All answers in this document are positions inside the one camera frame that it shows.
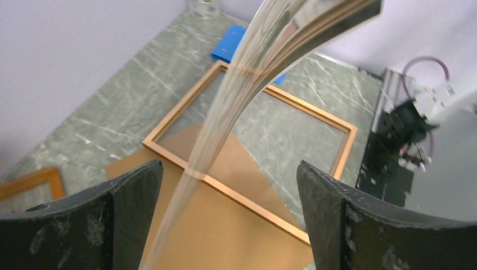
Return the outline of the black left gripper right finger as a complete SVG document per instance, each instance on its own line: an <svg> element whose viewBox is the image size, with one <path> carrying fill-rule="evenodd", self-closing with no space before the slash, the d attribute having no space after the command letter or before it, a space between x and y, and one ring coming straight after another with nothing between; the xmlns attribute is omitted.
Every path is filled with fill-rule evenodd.
<svg viewBox="0 0 477 270"><path fill-rule="evenodd" d="M392 205L301 161L296 182L317 269L475 269L476 223Z"/></svg>

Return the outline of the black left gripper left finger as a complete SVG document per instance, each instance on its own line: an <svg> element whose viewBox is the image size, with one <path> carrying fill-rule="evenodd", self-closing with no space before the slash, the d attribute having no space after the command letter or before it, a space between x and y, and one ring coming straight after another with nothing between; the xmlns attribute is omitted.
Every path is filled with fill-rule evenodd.
<svg viewBox="0 0 477 270"><path fill-rule="evenodd" d="M138 269L163 178L152 159L26 211L1 212L2 269Z"/></svg>

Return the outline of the wooden picture frame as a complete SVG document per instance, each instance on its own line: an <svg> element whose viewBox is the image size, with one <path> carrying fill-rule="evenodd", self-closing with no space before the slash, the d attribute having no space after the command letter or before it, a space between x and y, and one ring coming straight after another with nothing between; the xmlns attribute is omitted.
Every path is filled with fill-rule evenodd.
<svg viewBox="0 0 477 270"><path fill-rule="evenodd" d="M143 140L142 144L148 149L156 152L157 154L165 157L167 160L171 161L175 165L178 165L182 168L187 167L187 162L166 150L162 146L156 143L156 140L160 138L165 131L177 120L177 118L182 115L182 113L187 109L189 104L193 102L199 94L202 93L204 88L210 83L210 81L220 72L227 71L229 64L217 60L213 66L205 73L205 75L187 92L187 94L182 98L179 103L173 107L170 112L167 113L165 118L159 122L159 124L148 134ZM332 177L339 180L343 174L345 165L347 163L349 154L353 147L353 143L356 139L358 128L349 122L338 118L335 115L332 115L320 108L315 107L314 105L301 100L273 85L269 85L265 90L265 93L328 124L331 125L346 134L346 139L342 144L340 155L335 161L334 169L332 171ZM245 209L251 211L255 215L261 217L265 221L269 222L273 226L279 228L290 236L296 238L307 246L310 246L309 236L306 232L302 231L298 227L290 224L289 222L283 220L257 203L253 202L250 199L247 199L245 196L240 195L237 191L233 190L230 187L227 187L225 184L220 183L220 181L215 178L204 174L201 178L201 181L217 190L218 192L224 194L229 199L235 201Z"/></svg>

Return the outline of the glossy plant photo print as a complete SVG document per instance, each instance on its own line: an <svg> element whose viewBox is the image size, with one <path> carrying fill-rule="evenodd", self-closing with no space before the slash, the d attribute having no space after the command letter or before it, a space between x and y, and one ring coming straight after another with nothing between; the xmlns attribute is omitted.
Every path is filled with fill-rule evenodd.
<svg viewBox="0 0 477 270"><path fill-rule="evenodd" d="M157 260L197 185L253 98L301 58L380 10L380 1L262 3L229 64L140 269L150 269Z"/></svg>

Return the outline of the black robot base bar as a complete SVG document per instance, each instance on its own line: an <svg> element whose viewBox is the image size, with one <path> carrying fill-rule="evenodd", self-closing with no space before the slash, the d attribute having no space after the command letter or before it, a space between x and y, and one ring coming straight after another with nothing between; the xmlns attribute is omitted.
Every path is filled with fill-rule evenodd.
<svg viewBox="0 0 477 270"><path fill-rule="evenodd" d="M371 130L355 188L387 203L404 207L411 192L414 172L406 165L424 163L424 153L412 156L407 151L437 128L427 123L412 101L391 112L382 112Z"/></svg>

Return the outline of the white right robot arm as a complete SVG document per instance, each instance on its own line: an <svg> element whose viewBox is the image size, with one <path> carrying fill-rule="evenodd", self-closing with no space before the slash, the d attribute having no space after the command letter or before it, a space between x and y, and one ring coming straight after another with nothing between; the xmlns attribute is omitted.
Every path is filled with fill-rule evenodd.
<svg viewBox="0 0 477 270"><path fill-rule="evenodd" d="M476 101L476 82L450 82L415 96L413 105L430 125L439 125Z"/></svg>

